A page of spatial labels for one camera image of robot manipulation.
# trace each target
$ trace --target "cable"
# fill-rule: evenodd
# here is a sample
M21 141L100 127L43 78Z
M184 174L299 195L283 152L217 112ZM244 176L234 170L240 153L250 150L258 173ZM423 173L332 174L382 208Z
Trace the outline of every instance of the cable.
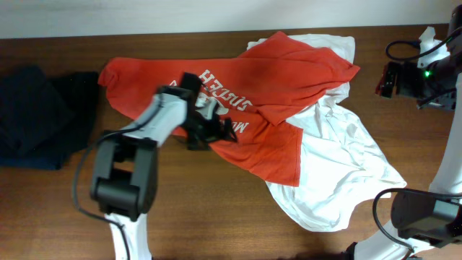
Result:
M391 46L394 46L396 44L408 44L408 45L411 45L411 46L414 46L415 47L415 43L416 42L419 42L419 41L405 41L405 40L396 40L396 41L393 41L391 43L389 43L387 45L387 47L385 48L385 54L388 58L394 60L394 61L412 61L414 59L419 59L423 56L426 56L434 51L436 51L438 48L440 48L441 46L445 45L446 43L450 42L452 39L454 39L454 37L457 36L457 34L462 30L462 27L458 27L457 29L455 29L451 34L449 34L449 36L444 39L441 43L438 43L435 47L429 49L428 51L425 51L424 53L421 53L419 55L415 55L415 56L412 56L412 57L408 57L408 58L397 58L395 56L392 56L390 54L390 48Z
M390 235L390 233L388 233L387 230L385 230L385 228L383 228L382 224L380 224L380 220L378 219L378 216L377 216L377 204L378 204L379 199L384 194L391 193L391 192L397 192L397 193L404 192L404 193L408 193L408 194L419 194L419 195L425 195L425 196L433 196L436 199L462 199L461 195L436 194L436 193L427 192L427 191L418 191L418 190L414 190L414 189L410 189L410 188L388 188L388 189L383 190L383 191L381 191L381 192L379 192L377 194L377 196L374 199L374 202L372 203L372 216L374 217L375 224L377 225L378 229L385 235L385 237L387 237L388 239L390 239L394 243L397 243L397 244L402 245L402 246L406 246L409 249L408 253L406 254L405 258L403 258L403 260L407 259L412 253L414 253L414 248L411 245L409 245L408 243L403 242L403 241L401 241L401 240L399 240L397 238L394 238L392 235Z
M74 206L75 208L81 212L82 214L88 216L88 217L91 217L93 219L96 219L96 220L100 220L100 221L103 221L103 222L106 222L108 224L113 224L115 225L119 231L121 232L121 235L122 235L122 239L123 239L123 244L125 246L125 250L126 250L126 253L127 253L127 260L130 260L130 248L128 247L128 241L127 241L127 237L126 237L126 234L125 232L123 231L123 225L119 222L115 222L113 220L108 220L100 215L97 215L97 214L94 214L94 213L91 213L89 211L87 211L86 209L83 209L81 206L80 206L80 203L79 203L79 198L77 196L77 183L79 181L79 176L80 176L80 172L82 171L82 168L83 168L83 165L84 165L84 162L85 160L87 159L88 155L91 153L91 151L97 147L102 141L110 138L110 137L114 137L114 136L120 136L122 134L125 134L125 133L129 133L129 132L133 132L133 131L137 131L137 130L140 130L141 128L145 127L160 111L161 108L163 108L163 96L162 96L162 93L163 93L163 88L161 88L159 90L159 92L157 92L158 96L159 96L159 104L157 105L156 109L154 110L154 112L152 112L152 115L149 116L149 118L139 124L138 126L135 126L134 128L132 129L124 129L124 130L118 130L118 131L113 131L113 132L110 132L109 134L106 134L102 137L100 137L96 142L93 142L84 152L84 154L82 155L82 159L80 160L79 164L77 165L77 169L75 171L75 174L74 174L74 180L72 182L72 200L73 200L73 203L74 203Z

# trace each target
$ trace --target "black cable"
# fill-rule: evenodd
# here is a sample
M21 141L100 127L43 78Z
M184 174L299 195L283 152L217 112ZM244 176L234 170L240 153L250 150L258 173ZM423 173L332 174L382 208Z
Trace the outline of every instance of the black cable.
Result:
M140 130L141 128L145 127L159 113L160 109L163 107L164 100L163 100L162 92L163 92L163 89L160 89L160 91L157 93L158 96L159 96L159 104L156 107L155 111L152 112L152 115L150 115L149 118L145 122L139 124L138 126L135 126L132 129L124 129L124 130L118 130L118 131L110 132L109 134L106 134L106 135L100 137L96 142L92 143L85 150L84 154L82 155L82 159L80 160L79 164L77 165L77 169L76 169L75 174L74 174L74 180L72 182L72 194L71 195L72 195L72 200L74 202L75 208L79 212L81 212L82 214L84 214L84 215L86 215L88 217L91 217L93 219L106 222L108 224L115 225L119 229L119 231L121 232L122 239L123 239L123 244L125 246L125 250L126 250L126 253L127 253L127 260L130 260L130 248L128 247L128 241L127 241L126 234L123 231L123 225L121 223L119 223L119 222L115 222L113 220L108 220L108 219L106 219L106 218L104 218L104 217L102 217L100 215L88 212L86 209L83 209L80 206L79 199L78 199L78 196L77 196L77 183L79 181L79 175L80 175L80 172L82 171L84 162L87 159L88 155L93 150L93 148L97 147L102 141L104 141L104 140L106 140L106 139L108 139L110 137L114 137L114 136L122 135L122 134L125 134L125 133L137 131L137 130Z
M419 195L425 195L425 196L433 196L436 199L462 199L461 195L436 194L436 193L427 192L427 191L418 191L418 190L414 190L414 189L410 189L410 188L388 188L388 189L383 190L383 191L381 191L381 192L379 192L377 194L377 196L374 199L374 202L372 203L372 216L374 217L375 224L377 225L378 229L385 235L385 237L387 237L388 239L390 239L394 243L397 243L397 244L402 245L402 246L406 246L409 249L409 252L407 253L407 256L404 259L407 259L407 257L409 257L412 253L414 253L414 248L411 245L409 245L408 243L403 242L403 241L401 241L401 240L399 240L397 238L394 238L392 235L390 235L390 233L388 233L387 230L385 230L385 228L383 228L382 224L380 224L380 220L378 219L378 216L377 216L377 204L378 204L379 199L384 194L391 193L391 192L397 192L397 193L404 192L404 193L408 193L408 194L419 194Z
M440 48L441 46L445 45L446 43L450 42L452 39L454 39L454 37L457 36L457 34L462 30L462 27L458 27L457 29L455 29L451 34L449 34L449 36L444 39L441 43L438 43L435 47L429 49L428 51L425 51L424 53L421 53L419 55L415 55L415 56L412 56L412 57L408 57L408 58L397 58L395 56L392 56L390 54L390 48L391 46L394 46L396 44L408 44L408 45L411 45L411 46L415 46L415 43L419 42L419 41L406 41L406 40L396 40L396 41L393 41L391 43L389 43L387 45L387 47L385 48L385 54L388 58L394 60L394 61L412 61L414 59L418 59L418 58L421 58L423 56L426 56L434 51L436 51L438 48Z

